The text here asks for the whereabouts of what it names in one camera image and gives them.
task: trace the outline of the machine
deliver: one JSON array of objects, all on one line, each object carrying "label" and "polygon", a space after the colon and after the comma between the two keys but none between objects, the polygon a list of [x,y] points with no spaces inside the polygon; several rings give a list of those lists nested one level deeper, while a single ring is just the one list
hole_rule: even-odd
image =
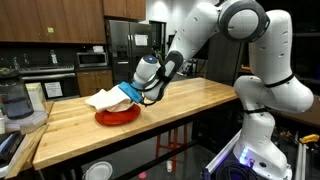
[{"label": "machine", "polygon": [[[227,0],[218,7],[200,3],[184,20],[165,61],[143,57],[134,82],[122,83],[119,88],[136,103],[154,104],[161,100],[183,60],[190,59],[218,32],[231,41],[249,43],[250,68],[254,74],[241,76],[234,85],[245,116],[233,154],[241,164],[250,166],[264,178],[291,179],[292,170],[286,156],[270,140],[275,121],[266,109],[301,113],[313,102],[312,92],[294,77],[290,68],[292,22],[289,13],[265,12],[253,0]],[[153,102],[148,104],[144,98]]]}]

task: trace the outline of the wooden countertop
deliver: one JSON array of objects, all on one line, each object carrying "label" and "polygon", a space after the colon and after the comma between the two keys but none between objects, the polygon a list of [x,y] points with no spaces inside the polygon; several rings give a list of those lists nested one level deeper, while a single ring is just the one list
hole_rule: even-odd
[{"label": "wooden countertop", "polygon": [[49,127],[33,159],[36,170],[237,99],[237,95],[231,86],[203,78],[172,82],[161,101],[140,106],[136,120],[118,126],[96,122],[95,109],[84,103],[87,98],[54,103]]},{"label": "wooden countertop", "polygon": [[[54,102],[46,103],[46,110],[48,111],[48,116],[50,116],[53,103]],[[40,142],[40,139],[46,129],[47,129],[47,125],[43,125],[38,129],[36,129],[35,131],[33,131],[32,133],[28,134],[28,140],[26,143],[25,150],[22,151],[21,157],[18,159],[15,165],[11,168],[11,170],[8,172],[5,179],[16,177],[20,171],[32,168],[32,159],[36,152],[36,146]]]}]

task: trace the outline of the stove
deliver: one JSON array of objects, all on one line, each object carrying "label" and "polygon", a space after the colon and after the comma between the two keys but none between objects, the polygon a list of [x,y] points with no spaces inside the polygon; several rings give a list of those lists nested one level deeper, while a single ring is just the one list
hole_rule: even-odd
[{"label": "stove", "polygon": [[74,65],[31,65],[19,69],[24,83],[40,83],[46,100],[79,97]]},{"label": "stove", "polygon": [[20,74],[45,74],[45,73],[66,73],[74,72],[74,65],[58,65],[58,66],[31,66],[23,67],[19,69]]}]

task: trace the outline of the cabinet door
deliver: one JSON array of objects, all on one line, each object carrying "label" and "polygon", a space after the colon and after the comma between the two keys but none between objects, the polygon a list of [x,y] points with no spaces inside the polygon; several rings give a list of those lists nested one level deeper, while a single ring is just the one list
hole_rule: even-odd
[{"label": "cabinet door", "polygon": [[127,0],[127,17],[130,19],[146,19],[146,0]]},{"label": "cabinet door", "polygon": [[63,5],[68,23],[70,42],[88,43],[88,29],[83,0],[63,0]]},{"label": "cabinet door", "polygon": [[14,41],[13,29],[3,0],[0,0],[0,41]]},{"label": "cabinet door", "polygon": [[4,5],[16,41],[41,42],[44,40],[35,0],[4,0]]},{"label": "cabinet door", "polygon": [[101,0],[84,0],[87,19],[89,41],[91,43],[105,43],[103,9]]},{"label": "cabinet door", "polygon": [[127,17],[127,0],[103,0],[105,16]]},{"label": "cabinet door", "polygon": [[40,21],[48,42],[70,42],[62,0],[36,0]]},{"label": "cabinet door", "polygon": [[97,93],[97,84],[95,73],[84,72],[77,73],[78,85],[80,90],[80,96],[91,96]]},{"label": "cabinet door", "polygon": [[108,91],[113,87],[111,71],[97,71],[96,78],[98,90],[105,89]]}]

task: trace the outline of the white cloth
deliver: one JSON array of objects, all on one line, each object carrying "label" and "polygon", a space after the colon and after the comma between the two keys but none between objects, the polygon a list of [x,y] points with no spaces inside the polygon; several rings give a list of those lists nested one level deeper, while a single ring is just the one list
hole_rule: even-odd
[{"label": "white cloth", "polygon": [[97,112],[107,110],[109,112],[120,112],[129,109],[133,102],[118,85],[111,90],[105,91],[101,89],[98,93],[91,96],[85,101],[86,104],[94,106]]}]

